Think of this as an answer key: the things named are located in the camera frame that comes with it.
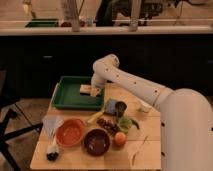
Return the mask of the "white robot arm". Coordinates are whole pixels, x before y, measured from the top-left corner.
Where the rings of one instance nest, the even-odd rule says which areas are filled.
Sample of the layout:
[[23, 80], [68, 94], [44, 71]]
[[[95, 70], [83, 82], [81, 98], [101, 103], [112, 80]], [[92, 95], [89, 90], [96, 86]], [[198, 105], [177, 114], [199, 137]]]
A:
[[124, 72], [114, 54], [96, 60], [93, 71], [93, 87], [112, 81], [161, 113], [162, 171], [213, 171], [213, 108], [202, 94]]

